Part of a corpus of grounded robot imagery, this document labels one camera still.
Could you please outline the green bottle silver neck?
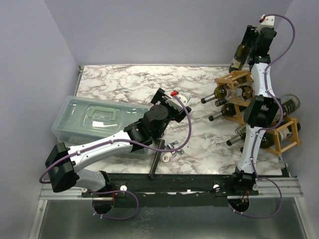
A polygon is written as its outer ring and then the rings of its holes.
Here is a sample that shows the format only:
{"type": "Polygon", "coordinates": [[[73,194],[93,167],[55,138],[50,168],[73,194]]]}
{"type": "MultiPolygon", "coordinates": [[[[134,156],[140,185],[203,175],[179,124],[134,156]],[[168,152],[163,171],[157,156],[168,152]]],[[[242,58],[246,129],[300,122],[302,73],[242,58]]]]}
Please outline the green bottle silver neck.
{"type": "Polygon", "coordinates": [[[208,96],[205,96],[201,99],[201,103],[205,104],[209,101],[215,100],[215,99],[222,99],[227,96],[227,92],[230,89],[228,85],[220,85],[217,86],[214,90],[214,92],[208,96]]]}

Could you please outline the green bottle rack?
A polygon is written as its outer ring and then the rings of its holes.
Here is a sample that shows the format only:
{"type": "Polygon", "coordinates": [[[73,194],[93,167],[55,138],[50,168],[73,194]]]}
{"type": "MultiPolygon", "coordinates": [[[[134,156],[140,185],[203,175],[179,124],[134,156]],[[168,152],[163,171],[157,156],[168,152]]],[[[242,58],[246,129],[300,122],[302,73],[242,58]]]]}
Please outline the green bottle rack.
{"type": "Polygon", "coordinates": [[[234,115],[236,115],[235,106],[233,104],[225,104],[221,108],[220,112],[209,116],[208,119],[209,119],[209,121],[214,121],[214,120],[216,120],[217,118],[220,118],[220,117],[233,117],[234,115]]]}

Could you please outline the tall clear glass bottle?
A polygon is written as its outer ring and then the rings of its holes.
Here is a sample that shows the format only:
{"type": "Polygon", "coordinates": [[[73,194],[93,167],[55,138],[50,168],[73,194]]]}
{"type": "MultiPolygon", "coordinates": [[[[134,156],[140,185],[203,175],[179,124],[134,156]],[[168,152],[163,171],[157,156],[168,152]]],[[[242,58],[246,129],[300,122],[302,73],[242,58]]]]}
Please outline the tall clear glass bottle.
{"type": "MultiPolygon", "coordinates": [[[[300,99],[294,94],[283,95],[280,97],[280,100],[281,100],[281,107],[283,109],[284,117],[295,112],[300,107],[300,104],[301,104],[300,99]]],[[[278,109],[271,126],[274,126],[275,122],[277,122],[279,119],[280,119],[280,110],[278,109]]],[[[245,132],[246,132],[245,125],[237,127],[235,129],[235,133],[237,135],[242,135],[245,132]]]]}

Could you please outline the green bottle white label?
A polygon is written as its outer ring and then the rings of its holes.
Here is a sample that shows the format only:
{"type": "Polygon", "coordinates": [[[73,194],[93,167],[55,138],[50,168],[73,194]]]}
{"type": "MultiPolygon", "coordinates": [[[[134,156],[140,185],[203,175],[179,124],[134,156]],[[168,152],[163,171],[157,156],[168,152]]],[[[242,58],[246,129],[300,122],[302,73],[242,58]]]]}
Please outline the green bottle white label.
{"type": "MultiPolygon", "coordinates": [[[[282,130],[278,131],[278,136],[279,136],[279,141],[283,141],[287,138],[289,138],[290,136],[293,135],[292,132],[292,126],[289,125],[288,127],[283,128],[282,130]]],[[[263,136],[263,139],[261,141],[260,147],[262,149],[266,149],[266,148],[270,148],[271,146],[273,146],[275,144],[275,140],[274,140],[274,136],[270,133],[265,133],[263,136]]]]}

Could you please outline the square clear liquor bottle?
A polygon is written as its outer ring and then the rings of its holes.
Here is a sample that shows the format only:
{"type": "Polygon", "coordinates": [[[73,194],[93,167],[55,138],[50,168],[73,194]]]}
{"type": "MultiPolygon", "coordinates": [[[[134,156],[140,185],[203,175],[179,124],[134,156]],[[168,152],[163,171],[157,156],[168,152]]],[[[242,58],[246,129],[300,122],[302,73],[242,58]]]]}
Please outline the square clear liquor bottle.
{"type": "Polygon", "coordinates": [[[254,89],[252,86],[239,86],[234,90],[228,90],[226,97],[215,101],[217,107],[222,106],[228,102],[234,103],[234,100],[246,101],[253,97],[254,89]]]}

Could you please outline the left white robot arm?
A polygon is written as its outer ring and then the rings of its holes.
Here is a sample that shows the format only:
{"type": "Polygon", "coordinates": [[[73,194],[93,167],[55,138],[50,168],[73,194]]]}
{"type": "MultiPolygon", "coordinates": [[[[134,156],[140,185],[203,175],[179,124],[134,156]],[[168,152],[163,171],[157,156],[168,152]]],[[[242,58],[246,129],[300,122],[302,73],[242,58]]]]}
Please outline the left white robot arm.
{"type": "Polygon", "coordinates": [[[56,144],[45,161],[48,184],[54,193],[64,192],[72,187],[86,188],[104,197],[110,193],[111,183],[104,171],[91,171],[86,167],[117,153],[130,153],[143,148],[156,152],[165,149],[153,148],[159,142],[171,121],[181,122],[190,118],[188,106],[190,96],[180,91],[167,95],[161,88],[151,100],[152,107],[138,121],[109,137],[67,147],[56,144]]]}

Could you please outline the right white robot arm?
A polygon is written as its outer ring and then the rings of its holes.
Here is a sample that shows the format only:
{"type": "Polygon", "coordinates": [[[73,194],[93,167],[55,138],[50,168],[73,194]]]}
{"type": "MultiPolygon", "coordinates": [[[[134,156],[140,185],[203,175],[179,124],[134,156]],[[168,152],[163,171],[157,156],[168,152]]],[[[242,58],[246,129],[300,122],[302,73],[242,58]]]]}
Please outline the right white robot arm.
{"type": "Polygon", "coordinates": [[[276,34],[273,27],[263,27],[256,29],[249,41],[251,51],[248,64],[253,76],[255,96],[244,113],[246,137],[243,152],[233,173],[235,179],[229,183],[229,189],[235,195],[241,195],[247,190],[247,183],[255,181],[254,166],[261,140],[281,106],[269,76],[271,59],[268,51],[276,34]]]}

